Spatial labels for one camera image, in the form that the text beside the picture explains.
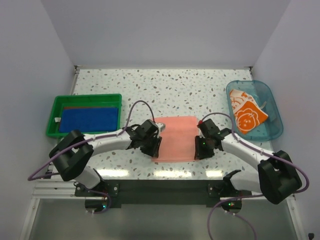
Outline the pink panda towel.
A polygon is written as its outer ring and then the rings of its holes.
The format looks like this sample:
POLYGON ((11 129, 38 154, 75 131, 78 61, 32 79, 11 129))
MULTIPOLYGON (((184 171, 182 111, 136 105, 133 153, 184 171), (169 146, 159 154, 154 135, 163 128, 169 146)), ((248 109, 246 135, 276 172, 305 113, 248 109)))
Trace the pink panda towel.
POLYGON ((158 117, 157 123, 165 124, 160 133, 158 157, 152 158, 156 163, 192 162, 195 159, 195 136, 199 135, 195 116, 158 117))

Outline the blue towel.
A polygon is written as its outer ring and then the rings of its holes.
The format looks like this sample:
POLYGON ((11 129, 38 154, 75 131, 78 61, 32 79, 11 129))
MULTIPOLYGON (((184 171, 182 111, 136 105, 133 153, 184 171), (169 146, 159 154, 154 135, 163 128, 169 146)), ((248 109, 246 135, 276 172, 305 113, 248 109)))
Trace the blue towel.
POLYGON ((118 129, 118 108, 65 110, 62 112, 59 131, 68 133, 113 132, 118 129))

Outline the brown towel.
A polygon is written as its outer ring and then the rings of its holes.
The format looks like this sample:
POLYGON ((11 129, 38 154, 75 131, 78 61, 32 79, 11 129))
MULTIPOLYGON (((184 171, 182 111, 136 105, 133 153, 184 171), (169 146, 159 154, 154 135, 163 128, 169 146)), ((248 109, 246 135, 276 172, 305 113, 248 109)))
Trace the brown towel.
POLYGON ((68 110, 89 110, 89 109, 109 109, 112 107, 108 107, 108 106, 66 106, 62 109, 62 111, 68 111, 68 110))

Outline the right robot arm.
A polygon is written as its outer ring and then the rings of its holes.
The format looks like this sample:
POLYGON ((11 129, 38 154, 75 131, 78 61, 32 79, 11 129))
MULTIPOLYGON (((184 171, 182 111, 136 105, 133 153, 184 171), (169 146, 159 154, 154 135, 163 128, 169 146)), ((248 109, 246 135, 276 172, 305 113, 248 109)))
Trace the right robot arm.
POLYGON ((302 181, 285 151, 272 152, 244 140, 231 129, 220 130, 211 119, 199 121, 202 135, 195 136, 195 160, 214 156, 215 150, 232 154, 255 169, 254 173, 233 170, 214 187, 219 194, 235 196, 239 191, 262 194, 272 204, 279 204, 302 187, 302 181))

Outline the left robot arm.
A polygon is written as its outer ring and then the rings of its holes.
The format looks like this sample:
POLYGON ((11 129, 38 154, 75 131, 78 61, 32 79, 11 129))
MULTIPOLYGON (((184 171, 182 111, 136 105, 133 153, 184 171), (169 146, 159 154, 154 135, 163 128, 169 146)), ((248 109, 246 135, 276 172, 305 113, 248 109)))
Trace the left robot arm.
POLYGON ((152 158, 159 156, 160 133, 166 125, 150 119, 142 124, 125 126, 107 134, 83 134, 71 131, 49 153, 53 165, 63 181, 75 180, 80 189, 92 196, 107 192, 107 183, 97 170, 87 166, 91 157, 116 150, 140 149, 152 158))

